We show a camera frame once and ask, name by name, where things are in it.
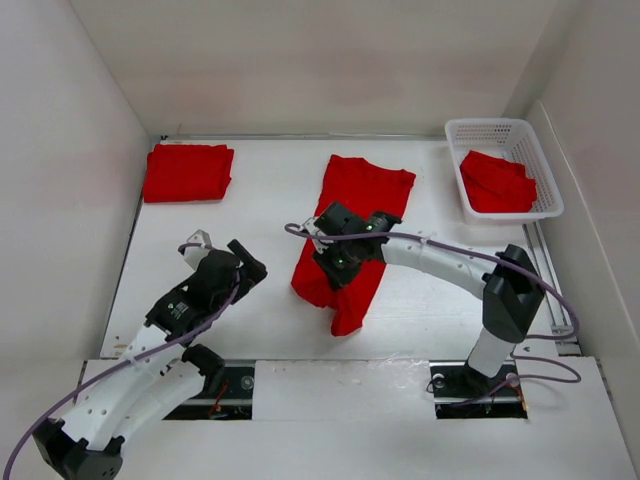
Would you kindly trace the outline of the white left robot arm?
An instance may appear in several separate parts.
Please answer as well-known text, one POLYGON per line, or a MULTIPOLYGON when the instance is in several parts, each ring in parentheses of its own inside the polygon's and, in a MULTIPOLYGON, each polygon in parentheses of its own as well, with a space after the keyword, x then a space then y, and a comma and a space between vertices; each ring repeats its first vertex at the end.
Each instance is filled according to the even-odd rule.
POLYGON ((222 387, 224 360, 195 340, 263 281, 267 268, 237 240, 219 249, 192 238, 179 252, 192 274, 154 303, 123 360, 80 386, 70 410, 34 429, 44 462, 61 478, 115 478, 137 430, 222 387))

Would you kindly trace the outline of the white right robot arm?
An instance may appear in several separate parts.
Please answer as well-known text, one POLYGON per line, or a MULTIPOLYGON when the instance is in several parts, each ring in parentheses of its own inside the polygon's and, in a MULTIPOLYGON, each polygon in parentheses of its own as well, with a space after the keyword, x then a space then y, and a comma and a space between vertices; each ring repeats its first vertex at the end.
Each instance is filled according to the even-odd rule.
POLYGON ((462 381, 473 393, 494 387, 499 370, 525 340, 544 298, 528 254, 510 244, 489 271, 469 250, 438 249, 418 234, 399 230, 402 220, 376 211, 363 218, 339 202, 303 223, 312 236, 313 260, 334 290, 350 285, 371 262, 420 271, 456 285, 482 302, 482 329, 472 348, 462 381))

